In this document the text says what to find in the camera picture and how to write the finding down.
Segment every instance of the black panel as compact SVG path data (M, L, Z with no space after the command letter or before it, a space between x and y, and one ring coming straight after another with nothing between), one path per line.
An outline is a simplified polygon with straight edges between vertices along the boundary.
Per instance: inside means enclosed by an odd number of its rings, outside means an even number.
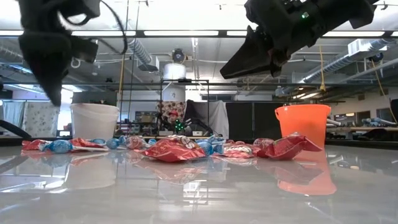
M280 124L275 116L275 109L283 106L281 103L254 104L254 138L280 139Z
M0 91L0 99L12 99L12 91L11 90L1 90Z
M116 106L118 95L112 91L84 91L73 93L72 103L97 103L97 101L105 101L104 104Z
M230 139L252 139L252 104L227 103Z

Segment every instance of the red candy bag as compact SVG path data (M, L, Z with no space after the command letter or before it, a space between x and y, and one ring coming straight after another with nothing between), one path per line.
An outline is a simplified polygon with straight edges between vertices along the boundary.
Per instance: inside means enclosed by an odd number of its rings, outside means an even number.
M321 148L308 140L307 137L293 134L263 147L257 152L257 156L263 158L270 157L277 160L291 160L301 151L319 152L321 150Z
M80 147L92 147L92 148L104 148L104 146L97 144L97 143L93 143L87 140L84 140L82 138L75 138L75 139L71 139L69 140L70 143L72 143L73 146L80 146Z
M205 157L204 150L185 136L168 136L146 150L137 151L144 156L165 162L186 161Z

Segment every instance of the candy bag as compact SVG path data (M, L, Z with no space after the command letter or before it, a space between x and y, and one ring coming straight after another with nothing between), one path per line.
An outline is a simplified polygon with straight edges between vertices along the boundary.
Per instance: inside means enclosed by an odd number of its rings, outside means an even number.
M130 136L126 139L125 144L128 149L145 150L152 147L141 136Z
M312 143L307 137L294 133L276 140L268 146L265 143L261 144L261 150L256 155L263 158L291 160L301 151L319 152L321 150L321 148Z
M185 136L177 135L168 136L154 146L137 152L165 162L186 161L206 156L197 143Z

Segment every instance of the ventilation duct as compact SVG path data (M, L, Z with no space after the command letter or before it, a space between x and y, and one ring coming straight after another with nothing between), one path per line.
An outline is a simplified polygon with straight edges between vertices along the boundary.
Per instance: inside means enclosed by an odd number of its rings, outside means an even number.
M127 22L127 26L129 29L132 29L129 22ZM120 27L117 24L113 25L112 28L120 30ZM147 72L159 71L159 59L155 56L151 56L139 39L130 38L127 39L127 42L129 50L131 53L134 53L135 58L137 58L137 66L140 70Z
M345 66L354 63L357 60L372 57L383 50L387 50L389 44L396 44L394 39L357 39L348 45L348 51L337 55L323 66L324 76L329 75L335 71L338 71ZM311 83L321 78L322 68L318 66L313 70L309 71L304 77L298 81L298 83ZM288 95L293 91L295 87L286 87L277 90L276 95Z

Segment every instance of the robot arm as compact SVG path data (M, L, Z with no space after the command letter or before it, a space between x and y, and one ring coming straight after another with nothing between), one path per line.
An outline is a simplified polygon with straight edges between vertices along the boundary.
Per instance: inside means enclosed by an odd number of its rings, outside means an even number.
M72 25L82 26L100 16L101 1L19 0L21 25L24 28L24 33L19 37L19 46L38 83L55 106L61 105L62 80L68 74L72 57L93 63L98 51L98 45L91 40L72 36L72 32L62 26L58 13ZM119 17L109 9L123 31ZM86 15L80 23L74 24L68 19L79 14ZM122 54L127 50L124 32L123 37Z
M378 0L248 0L248 27L243 46L221 69L224 78L271 72L280 75L290 56L349 21L354 29L372 23Z
M72 36L60 23L58 13L69 23L68 17L85 14L84 21L73 24L82 26L100 16L100 2L103 1L19 0L24 28L19 37L22 54L56 106L61 104L62 80L68 74L72 57L93 63L98 51L98 45L91 40ZM224 78L268 71L276 77L294 52L314 45L319 37L344 22L350 21L354 29L370 24L375 2L377 0L248 0L247 18L259 26L256 30L248 27L245 43L220 72ZM124 54L127 38L119 17L109 9L123 33Z

